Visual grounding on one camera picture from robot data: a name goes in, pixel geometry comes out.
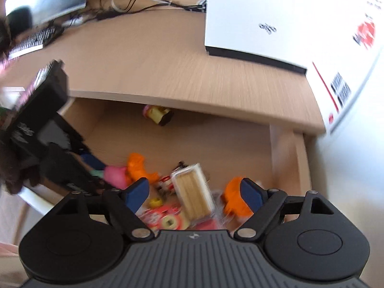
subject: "black keyboard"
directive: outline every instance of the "black keyboard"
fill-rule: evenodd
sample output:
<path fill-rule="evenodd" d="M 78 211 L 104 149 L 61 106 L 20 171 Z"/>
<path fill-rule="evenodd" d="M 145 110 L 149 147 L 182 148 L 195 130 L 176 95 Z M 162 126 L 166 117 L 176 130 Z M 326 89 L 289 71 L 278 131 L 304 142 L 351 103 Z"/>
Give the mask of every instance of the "black keyboard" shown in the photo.
<path fill-rule="evenodd" d="M 30 35 L 9 51 L 8 59 L 41 50 L 60 36 L 63 31 L 62 27 L 51 26 Z"/>

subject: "white wall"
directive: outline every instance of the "white wall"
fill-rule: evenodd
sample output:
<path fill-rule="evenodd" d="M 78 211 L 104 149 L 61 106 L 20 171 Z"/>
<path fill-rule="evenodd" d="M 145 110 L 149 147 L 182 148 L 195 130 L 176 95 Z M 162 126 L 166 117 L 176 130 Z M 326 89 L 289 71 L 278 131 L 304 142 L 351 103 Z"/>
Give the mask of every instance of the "white wall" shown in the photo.
<path fill-rule="evenodd" d="M 361 279 L 384 281 L 384 53 L 358 100 L 330 136 L 308 146 L 312 185 L 338 207 L 371 246 Z"/>

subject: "orange toy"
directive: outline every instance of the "orange toy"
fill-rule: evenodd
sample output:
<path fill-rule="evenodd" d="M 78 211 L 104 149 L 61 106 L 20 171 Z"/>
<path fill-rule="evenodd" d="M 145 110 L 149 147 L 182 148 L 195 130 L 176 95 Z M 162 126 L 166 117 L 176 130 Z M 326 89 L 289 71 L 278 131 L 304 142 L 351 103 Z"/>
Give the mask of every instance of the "orange toy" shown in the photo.
<path fill-rule="evenodd" d="M 233 178 L 226 186 L 222 198 L 225 202 L 223 212 L 226 215 L 236 215 L 241 217 L 248 217 L 253 215 L 251 209 L 245 203 L 240 195 L 240 183 L 242 177 Z"/>
<path fill-rule="evenodd" d="M 142 177 L 146 177 L 149 184 L 155 184 L 159 181 L 160 176 L 157 172 L 147 173 L 144 168 L 144 156 L 138 153 L 132 153 L 127 161 L 127 175 L 135 182 Z"/>

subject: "toy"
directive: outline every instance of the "toy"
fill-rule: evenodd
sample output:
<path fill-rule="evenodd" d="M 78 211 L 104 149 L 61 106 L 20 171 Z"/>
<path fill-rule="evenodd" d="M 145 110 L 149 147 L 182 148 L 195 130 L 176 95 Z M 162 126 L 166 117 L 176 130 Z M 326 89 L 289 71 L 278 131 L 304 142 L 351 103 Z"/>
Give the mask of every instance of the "toy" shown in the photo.
<path fill-rule="evenodd" d="M 160 106 L 145 105 L 143 116 L 151 118 L 159 126 L 165 126 L 173 117 L 173 111 Z"/>
<path fill-rule="evenodd" d="M 172 172 L 176 172 L 186 167 L 187 165 L 183 161 L 180 161 Z M 175 188 L 170 175 L 160 178 L 160 180 L 155 184 L 155 188 L 164 198 L 166 198 L 167 195 L 173 195 L 175 193 Z"/>
<path fill-rule="evenodd" d="M 164 205 L 146 210 L 140 219 L 153 231 L 185 230 L 189 221 L 178 205 Z"/>
<path fill-rule="evenodd" d="M 226 215 L 236 215 L 241 218 L 250 217 L 253 212 L 240 195 L 242 177 L 233 178 L 225 187 L 222 199 L 225 203 L 223 212 Z"/>
<path fill-rule="evenodd" d="M 132 153 L 127 161 L 127 175 L 135 182 L 142 177 L 148 179 L 149 184 L 156 183 L 160 176 L 157 172 L 147 173 L 144 169 L 144 156 L 138 153 Z"/>
<path fill-rule="evenodd" d="M 198 223 L 213 214 L 215 204 L 200 164 L 172 173 L 172 183 L 191 221 Z"/>
<path fill-rule="evenodd" d="M 148 203 L 151 209 L 161 207 L 163 205 L 163 201 L 160 198 L 152 198 Z"/>
<path fill-rule="evenodd" d="M 91 175 L 104 179 L 115 188 L 126 189 L 132 184 L 132 180 L 126 174 L 126 167 L 108 165 L 104 171 L 92 170 Z"/>

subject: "drawer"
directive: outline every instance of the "drawer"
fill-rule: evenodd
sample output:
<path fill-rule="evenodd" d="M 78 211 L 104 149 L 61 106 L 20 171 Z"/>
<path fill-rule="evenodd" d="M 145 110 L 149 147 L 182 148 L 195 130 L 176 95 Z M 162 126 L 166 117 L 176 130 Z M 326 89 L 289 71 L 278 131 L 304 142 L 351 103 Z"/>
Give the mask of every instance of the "drawer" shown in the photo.
<path fill-rule="evenodd" d="M 311 189 L 302 134 L 185 110 L 174 110 L 172 120 L 160 127 L 144 118 L 142 109 L 141 104 L 78 98 L 62 113 L 107 165 L 125 165 L 127 156 L 138 152 L 148 172 L 162 175 L 181 160 L 199 162 L 212 190 L 236 176 L 290 195 Z M 63 194 L 53 184 L 46 186 Z"/>

